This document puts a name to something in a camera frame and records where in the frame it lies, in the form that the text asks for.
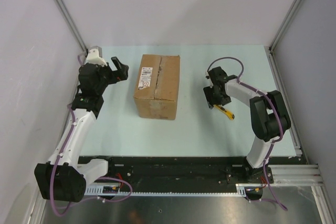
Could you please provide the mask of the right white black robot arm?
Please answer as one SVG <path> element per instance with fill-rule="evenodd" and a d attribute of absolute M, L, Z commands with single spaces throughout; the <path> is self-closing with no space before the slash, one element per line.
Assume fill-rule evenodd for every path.
<path fill-rule="evenodd" d="M 233 176 L 240 182 L 254 183 L 261 177 L 269 161 L 275 143 L 281 141 L 286 130 L 291 128 L 291 120 L 282 94 L 274 90 L 264 93 L 238 80 L 235 75 L 227 75 L 221 68 L 211 69 L 206 74 L 210 85 L 203 91 L 210 109 L 224 106 L 235 98 L 250 109 L 251 128 L 255 134 L 252 147 L 241 167 L 234 167 Z"/>

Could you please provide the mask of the brown cardboard express box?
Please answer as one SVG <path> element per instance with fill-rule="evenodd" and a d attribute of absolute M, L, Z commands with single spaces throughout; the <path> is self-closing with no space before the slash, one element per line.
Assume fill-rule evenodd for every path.
<path fill-rule="evenodd" d="M 133 98 L 139 117 L 175 120 L 180 85 L 181 58 L 143 55 Z"/>

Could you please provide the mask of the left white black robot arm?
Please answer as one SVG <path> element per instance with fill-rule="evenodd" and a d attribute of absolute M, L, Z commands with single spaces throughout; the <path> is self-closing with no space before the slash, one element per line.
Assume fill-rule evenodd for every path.
<path fill-rule="evenodd" d="M 104 103 L 103 93 L 111 84 L 128 78 L 129 66 L 111 58 L 112 70 L 102 58 L 87 59 L 79 68 L 78 86 L 70 104 L 70 120 L 55 151 L 44 164 L 38 163 L 34 175 L 43 199 L 79 202 L 88 185 L 101 178 L 110 182 L 116 169 L 103 159 L 79 165 L 86 136 L 97 121 Z"/>

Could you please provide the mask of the yellow utility knife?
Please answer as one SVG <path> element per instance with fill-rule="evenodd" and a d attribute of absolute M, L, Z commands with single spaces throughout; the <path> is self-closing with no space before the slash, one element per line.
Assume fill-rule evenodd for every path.
<path fill-rule="evenodd" d="M 221 111 L 222 113 L 224 113 L 230 120 L 234 120 L 235 119 L 235 115 L 231 111 L 225 109 L 223 106 L 221 106 L 221 105 L 214 105 L 214 107 L 216 109 L 218 109 L 219 111 Z"/>

